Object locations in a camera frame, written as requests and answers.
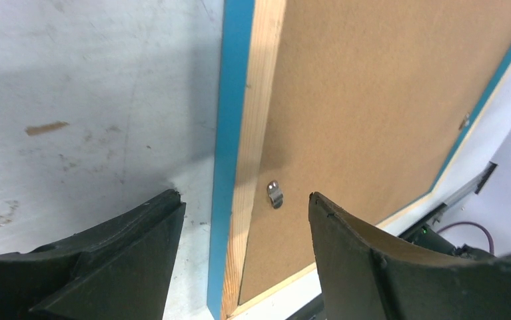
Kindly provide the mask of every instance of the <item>blue trim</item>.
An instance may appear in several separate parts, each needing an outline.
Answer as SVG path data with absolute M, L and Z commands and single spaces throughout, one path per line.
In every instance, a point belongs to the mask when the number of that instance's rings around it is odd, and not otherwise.
M 208 309 L 220 319 L 255 0 L 226 0 L 214 163 Z
M 502 76 L 504 76 L 504 73 L 506 72 L 506 70 L 510 64 L 511 64 L 511 45 L 510 45 L 510 48 L 508 49 L 508 51 L 506 52 L 504 58 L 502 58 L 500 64 L 498 65 L 498 69 L 496 70 L 496 72 L 490 79 L 489 83 L 487 84 L 486 89 L 483 91 L 483 94 L 482 94 L 481 98 L 479 99 L 479 102 L 477 102 L 477 104 L 475 105 L 475 108 L 473 108 L 473 111 L 471 112 L 471 116 L 469 117 L 469 122 L 471 124 L 473 124 L 475 122 L 475 120 L 481 113 L 481 110 L 483 109 L 486 102 L 488 101 L 488 98 L 490 98 L 490 95 L 495 90 L 496 86 L 498 85 L 498 82 L 501 80 Z M 457 149 L 463 142 L 463 139 L 465 139 L 465 136 L 467 136 L 467 133 L 469 132 L 469 130 L 471 130 L 471 127 L 472 126 L 469 125 L 461 131 L 461 133 L 459 134 L 459 137 L 455 141 L 455 144 L 453 144 L 453 147 L 451 148 L 451 151 L 449 152 L 449 154 L 444 162 L 444 165 L 440 169 L 440 172 L 438 173 L 436 179 L 434 180 L 434 183 L 432 184 L 432 186 L 430 187 L 430 190 L 428 190 L 427 193 L 430 193 L 430 192 L 432 192 L 432 190 L 434 190 L 434 187 L 436 186 L 437 182 L 442 177 L 442 174 L 444 173 L 445 169 L 449 165 L 451 158 L 453 157 L 455 152 L 457 152 Z

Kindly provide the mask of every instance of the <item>bulletin board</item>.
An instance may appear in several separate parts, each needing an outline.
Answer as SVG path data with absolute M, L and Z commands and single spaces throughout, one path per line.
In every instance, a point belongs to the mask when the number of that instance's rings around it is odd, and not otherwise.
M 253 17 L 223 313 L 314 263 L 313 191 L 373 225 L 429 192 L 511 46 L 511 1 L 271 2 Z

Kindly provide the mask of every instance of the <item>blue wall edge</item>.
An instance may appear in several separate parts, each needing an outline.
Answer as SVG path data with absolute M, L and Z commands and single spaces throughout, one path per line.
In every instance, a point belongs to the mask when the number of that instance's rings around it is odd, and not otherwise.
M 220 319 L 237 155 L 255 0 L 224 4 L 214 191 L 208 270 L 208 309 Z

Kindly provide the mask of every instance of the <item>cardboard surface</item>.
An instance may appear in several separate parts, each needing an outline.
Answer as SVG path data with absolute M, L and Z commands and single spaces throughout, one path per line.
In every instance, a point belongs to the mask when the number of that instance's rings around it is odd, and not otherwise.
M 372 224 L 426 193 L 510 43 L 511 1 L 290 0 L 240 304 L 314 261 L 311 192 Z

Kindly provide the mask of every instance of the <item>wooden frame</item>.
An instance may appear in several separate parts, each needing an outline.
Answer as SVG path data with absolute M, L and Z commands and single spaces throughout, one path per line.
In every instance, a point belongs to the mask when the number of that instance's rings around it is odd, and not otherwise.
M 251 26 L 251 45 L 249 47 L 249 60 L 247 61 L 247 76 L 245 83 L 245 96 L 243 102 L 243 116 L 241 118 L 241 132 L 239 134 L 239 146 L 237 149 L 237 164 L 235 170 L 235 182 L 233 185 L 233 196 L 231 201 L 231 217 L 229 218 L 229 236 L 227 237 L 227 250 L 225 259 L 225 269 L 223 279 L 215 277 L 209 279 L 209 308 L 215 318 L 227 319 L 233 318 L 247 309 L 254 307 L 263 299 L 273 293 L 281 290 L 287 285 L 295 282 L 302 276 L 315 270 L 315 263 L 309 265 L 298 273 L 285 279 L 283 282 L 271 287 L 264 293 L 261 293 L 254 299 L 239 305 L 239 293 L 241 279 L 243 276 L 243 262 L 247 249 L 247 237 L 251 222 L 251 211 L 253 209 L 253 199 L 258 177 L 258 170 L 263 148 L 264 133 L 266 129 L 266 120 L 272 90 L 272 80 L 274 75 L 278 44 L 280 42 L 280 32 L 282 28 L 282 17 L 286 6 L 286 0 L 259 0 L 255 1 L 253 11 L 253 24 Z M 449 174 L 450 165 L 457 158 L 457 150 L 465 145 L 466 138 L 478 124 L 478 116 L 487 106 L 492 103 L 493 92 L 498 90 L 504 82 L 504 75 L 511 66 L 511 48 L 503 58 L 495 76 L 489 82 L 487 89 L 481 96 L 474 112 L 471 114 L 471 127 L 463 130 L 457 140 L 452 152 L 450 152 L 446 165 L 442 168 L 437 180 L 434 182 L 431 190 L 424 197 L 411 204 L 407 208 L 397 212 L 378 224 L 380 228 L 394 226 L 395 221 L 405 217 L 411 211 L 418 207 L 430 207 L 428 202 L 436 202 L 432 193 L 439 188 L 444 178 Z M 217 176 L 215 173 L 215 189 L 217 188 Z M 218 215 L 216 205 L 213 210 L 213 224 L 215 215 Z M 211 240 L 211 251 L 222 249 L 212 248 L 214 242 Z M 223 280 L 223 287 L 213 281 Z M 213 293 L 212 288 L 222 289 L 221 295 Z

